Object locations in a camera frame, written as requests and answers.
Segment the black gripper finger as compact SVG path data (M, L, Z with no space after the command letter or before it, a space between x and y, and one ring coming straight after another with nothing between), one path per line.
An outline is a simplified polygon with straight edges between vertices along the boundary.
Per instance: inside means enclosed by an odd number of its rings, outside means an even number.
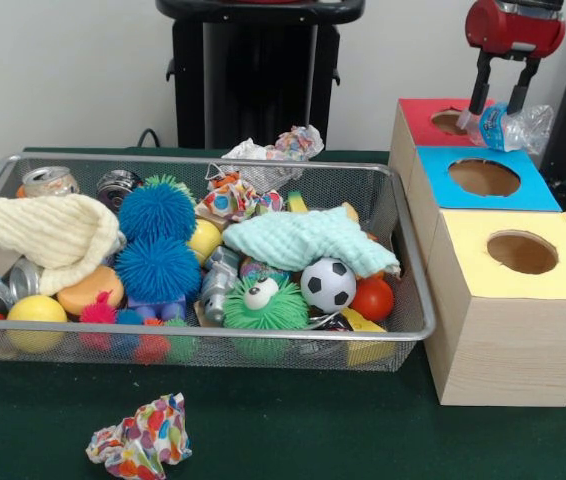
M540 58L527 58L525 60L525 67L521 71L519 79L513 87L512 94L508 102L508 114L517 114L523 109L530 83L539 69L540 62Z
M493 55L491 53L485 52L484 50L479 51L477 76L469 104L469 112L472 115L480 115L485 107L490 88L489 79L491 75L492 59Z

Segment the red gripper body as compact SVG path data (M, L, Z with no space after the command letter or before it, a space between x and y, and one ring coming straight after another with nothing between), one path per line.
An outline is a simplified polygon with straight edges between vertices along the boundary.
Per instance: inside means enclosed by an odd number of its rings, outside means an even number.
M475 1L465 20L470 46L495 56L546 58L561 45L563 1Z

